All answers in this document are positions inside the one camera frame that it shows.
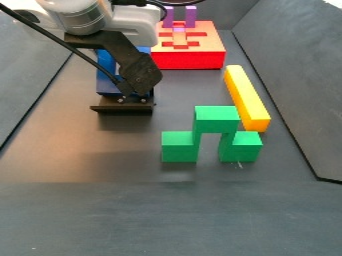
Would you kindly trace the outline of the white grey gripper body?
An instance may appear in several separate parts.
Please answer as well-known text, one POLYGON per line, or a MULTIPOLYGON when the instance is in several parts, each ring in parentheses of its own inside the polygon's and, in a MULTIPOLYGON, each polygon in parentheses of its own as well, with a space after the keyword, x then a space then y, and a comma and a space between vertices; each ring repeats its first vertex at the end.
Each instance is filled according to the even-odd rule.
POLYGON ((122 32, 135 46, 158 43, 160 10, 151 4, 112 5, 110 0, 12 0, 15 11, 27 11, 38 25, 62 36, 91 35, 99 31, 122 32))

